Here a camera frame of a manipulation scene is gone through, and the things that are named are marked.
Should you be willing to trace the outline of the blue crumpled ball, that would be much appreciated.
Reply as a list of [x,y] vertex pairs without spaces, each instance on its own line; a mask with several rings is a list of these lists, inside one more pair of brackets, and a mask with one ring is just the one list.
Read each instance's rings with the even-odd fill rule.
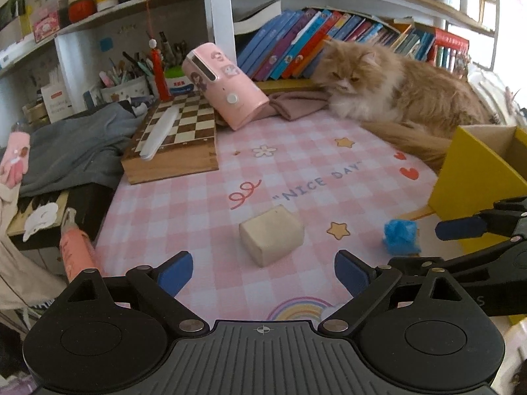
[[392,256],[419,254],[419,228],[416,222],[406,219],[391,219],[384,225],[383,244]]

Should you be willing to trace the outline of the beige tote bag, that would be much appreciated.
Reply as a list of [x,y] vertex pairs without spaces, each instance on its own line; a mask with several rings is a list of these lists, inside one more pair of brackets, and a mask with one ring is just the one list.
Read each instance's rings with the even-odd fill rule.
[[18,211],[19,190],[1,185],[1,310],[43,305],[66,288],[63,280],[25,257],[7,235]]

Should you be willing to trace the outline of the orange pink bottle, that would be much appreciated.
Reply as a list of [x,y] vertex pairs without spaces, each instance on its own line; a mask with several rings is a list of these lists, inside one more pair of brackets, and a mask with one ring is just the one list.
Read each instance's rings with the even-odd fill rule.
[[86,269],[95,269],[95,250],[88,235],[76,223],[76,210],[67,208],[61,223],[59,248],[64,262],[64,270],[69,282],[72,282]]

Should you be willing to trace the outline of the wooden chess board box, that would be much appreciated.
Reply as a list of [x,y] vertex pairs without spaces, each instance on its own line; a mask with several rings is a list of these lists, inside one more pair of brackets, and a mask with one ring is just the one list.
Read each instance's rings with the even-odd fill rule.
[[[153,159],[143,161],[139,153],[150,132],[173,105],[180,107],[180,115]],[[132,185],[218,170],[215,110],[196,93],[178,95],[171,103],[155,103],[134,133],[122,165]]]

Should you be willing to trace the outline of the yellow cardboard box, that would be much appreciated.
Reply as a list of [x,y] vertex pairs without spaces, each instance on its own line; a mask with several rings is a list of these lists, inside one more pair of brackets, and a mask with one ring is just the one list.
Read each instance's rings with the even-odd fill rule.
[[[440,222],[471,217],[496,201],[526,198],[526,132],[519,127],[458,127],[429,198]],[[503,242],[501,235],[451,240],[463,255]]]

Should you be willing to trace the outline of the mauve folded cloth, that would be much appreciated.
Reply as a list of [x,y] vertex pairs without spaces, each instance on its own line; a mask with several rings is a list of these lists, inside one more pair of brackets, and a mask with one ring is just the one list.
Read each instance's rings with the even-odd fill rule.
[[329,95],[323,91],[281,92],[270,96],[270,116],[280,116],[287,121],[304,118],[328,106]]

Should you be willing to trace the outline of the white bookshelf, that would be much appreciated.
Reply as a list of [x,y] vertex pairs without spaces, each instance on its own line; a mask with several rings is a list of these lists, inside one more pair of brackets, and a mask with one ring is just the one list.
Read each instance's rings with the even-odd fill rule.
[[[75,112],[85,110],[82,95],[98,78],[106,60],[99,42],[110,27],[135,24],[127,38],[144,43],[147,29],[174,30],[189,45],[216,42],[229,57],[235,55],[232,16],[269,0],[132,0],[96,13],[59,30],[36,45],[28,54],[1,72],[1,128],[7,134],[22,116],[21,107],[29,101],[28,83],[20,79],[20,67],[49,49],[56,52],[64,72],[64,82]],[[495,39],[498,27],[490,29],[435,0],[281,0],[285,9],[307,6],[346,10],[386,18],[411,16],[420,23],[445,27],[455,25]]]

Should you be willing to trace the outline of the grey folded cloth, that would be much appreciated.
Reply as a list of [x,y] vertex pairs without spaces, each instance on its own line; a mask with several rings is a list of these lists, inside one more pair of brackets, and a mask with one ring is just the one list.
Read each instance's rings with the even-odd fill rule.
[[31,134],[29,170],[21,197],[97,184],[116,189],[123,176],[121,158],[141,119],[119,103],[59,120]]

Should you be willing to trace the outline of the pink glove on rack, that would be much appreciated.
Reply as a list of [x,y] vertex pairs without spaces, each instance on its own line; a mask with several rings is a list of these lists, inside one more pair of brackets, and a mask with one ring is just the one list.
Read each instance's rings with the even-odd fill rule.
[[30,135],[13,132],[8,138],[7,148],[1,161],[1,184],[13,189],[21,183],[29,169]]

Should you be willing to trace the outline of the pink cylindrical case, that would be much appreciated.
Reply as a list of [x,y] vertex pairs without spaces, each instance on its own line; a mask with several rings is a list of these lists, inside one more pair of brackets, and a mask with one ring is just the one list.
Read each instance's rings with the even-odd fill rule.
[[191,50],[182,70],[233,130],[246,126],[269,103],[268,96],[214,43]]

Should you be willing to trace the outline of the white comb on chessboard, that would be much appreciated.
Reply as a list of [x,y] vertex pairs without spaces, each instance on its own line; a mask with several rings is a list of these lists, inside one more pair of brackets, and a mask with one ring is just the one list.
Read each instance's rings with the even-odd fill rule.
[[139,153],[139,157],[143,161],[150,161],[156,155],[158,149],[161,147],[163,141],[169,135],[174,122],[180,115],[180,107],[173,105],[167,107],[162,115],[159,118],[158,122],[153,127],[152,131],[147,138],[146,143]]

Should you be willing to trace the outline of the orange fluffy cat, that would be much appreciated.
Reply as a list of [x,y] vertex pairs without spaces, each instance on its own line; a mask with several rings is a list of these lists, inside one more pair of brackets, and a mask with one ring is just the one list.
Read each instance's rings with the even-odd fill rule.
[[457,127],[490,122],[468,82],[382,45],[328,40],[311,80],[328,93],[336,116],[359,122],[434,172]]

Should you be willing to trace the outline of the beige eraser block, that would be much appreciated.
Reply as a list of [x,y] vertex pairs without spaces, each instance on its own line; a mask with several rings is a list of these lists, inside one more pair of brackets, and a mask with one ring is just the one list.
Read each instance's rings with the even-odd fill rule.
[[238,230],[245,250],[260,268],[286,257],[305,240],[303,223],[283,205],[240,223]]

